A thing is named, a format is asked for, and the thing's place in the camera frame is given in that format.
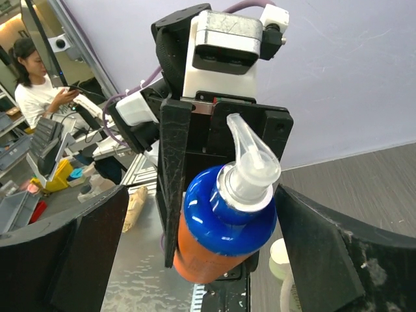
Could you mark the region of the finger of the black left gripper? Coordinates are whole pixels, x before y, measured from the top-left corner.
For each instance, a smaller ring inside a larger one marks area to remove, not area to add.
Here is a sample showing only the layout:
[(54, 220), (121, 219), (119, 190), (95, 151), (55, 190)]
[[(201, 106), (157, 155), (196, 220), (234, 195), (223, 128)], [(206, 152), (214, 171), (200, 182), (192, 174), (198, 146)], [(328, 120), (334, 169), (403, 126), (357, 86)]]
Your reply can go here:
[(165, 229), (165, 267), (173, 266), (177, 248), (181, 213), (184, 166), (192, 105), (174, 99), (164, 100), (161, 106), (161, 177), (164, 205), (167, 212)]

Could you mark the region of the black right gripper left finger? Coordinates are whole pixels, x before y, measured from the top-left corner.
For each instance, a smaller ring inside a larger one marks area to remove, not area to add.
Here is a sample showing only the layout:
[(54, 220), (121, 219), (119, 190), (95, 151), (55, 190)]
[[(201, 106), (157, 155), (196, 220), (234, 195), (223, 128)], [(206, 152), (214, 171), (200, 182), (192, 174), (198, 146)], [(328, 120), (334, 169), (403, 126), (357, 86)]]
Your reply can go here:
[(100, 311), (127, 212), (123, 185), (1, 235), (2, 311)]

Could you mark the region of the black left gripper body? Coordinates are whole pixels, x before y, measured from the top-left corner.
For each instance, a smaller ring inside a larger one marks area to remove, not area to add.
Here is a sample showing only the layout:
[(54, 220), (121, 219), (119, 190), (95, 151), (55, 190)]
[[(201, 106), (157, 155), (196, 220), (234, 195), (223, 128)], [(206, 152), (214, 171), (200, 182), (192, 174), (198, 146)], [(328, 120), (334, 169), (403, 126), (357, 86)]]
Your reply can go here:
[(277, 222), (274, 185), (293, 127), (289, 111), (256, 102), (256, 65), (285, 43), (289, 12), (260, 18), (207, 3), (151, 32), (168, 95), (161, 103), (157, 200), (166, 209), (167, 263), (214, 281), (255, 254)]

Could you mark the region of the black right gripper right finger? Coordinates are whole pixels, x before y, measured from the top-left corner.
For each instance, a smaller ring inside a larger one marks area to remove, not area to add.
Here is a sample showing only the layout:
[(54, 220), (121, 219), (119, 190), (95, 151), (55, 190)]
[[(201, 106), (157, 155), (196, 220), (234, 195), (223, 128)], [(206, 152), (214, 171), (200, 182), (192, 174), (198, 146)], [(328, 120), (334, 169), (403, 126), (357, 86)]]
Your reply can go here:
[(303, 311), (415, 310), (415, 238), (283, 185), (275, 201)]

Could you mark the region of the green bottle white cap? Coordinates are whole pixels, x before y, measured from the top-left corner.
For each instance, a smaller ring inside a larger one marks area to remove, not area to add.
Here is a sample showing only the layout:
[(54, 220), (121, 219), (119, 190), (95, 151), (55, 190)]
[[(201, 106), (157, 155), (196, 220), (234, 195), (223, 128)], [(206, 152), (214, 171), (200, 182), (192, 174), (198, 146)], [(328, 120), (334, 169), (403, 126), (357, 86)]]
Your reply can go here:
[(285, 241), (280, 238), (270, 247), (269, 269), (272, 275), (280, 281), (293, 282), (293, 273), (287, 253)]

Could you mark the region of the blue pump bottle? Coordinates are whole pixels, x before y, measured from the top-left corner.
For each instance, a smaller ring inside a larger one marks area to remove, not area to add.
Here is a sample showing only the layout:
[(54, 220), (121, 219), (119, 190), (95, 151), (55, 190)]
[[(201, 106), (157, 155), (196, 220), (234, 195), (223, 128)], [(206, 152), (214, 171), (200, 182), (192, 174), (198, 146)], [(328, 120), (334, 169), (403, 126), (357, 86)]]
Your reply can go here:
[(257, 252), (276, 227), (273, 184), (281, 166), (240, 114), (230, 114), (235, 160), (201, 171), (189, 184), (179, 220), (176, 271), (211, 283)]

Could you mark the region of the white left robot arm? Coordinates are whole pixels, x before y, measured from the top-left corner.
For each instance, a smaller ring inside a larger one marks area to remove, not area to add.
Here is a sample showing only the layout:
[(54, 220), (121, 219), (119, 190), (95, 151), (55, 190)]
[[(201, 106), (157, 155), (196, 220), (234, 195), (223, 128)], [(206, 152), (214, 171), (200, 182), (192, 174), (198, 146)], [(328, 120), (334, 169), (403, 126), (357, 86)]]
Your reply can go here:
[(293, 128), (256, 100), (257, 63), (285, 44), (289, 12), (241, 1), (202, 3), (151, 25), (160, 67), (108, 107), (136, 153), (155, 153), (165, 265), (208, 284), (257, 268), (273, 234), (274, 191)]

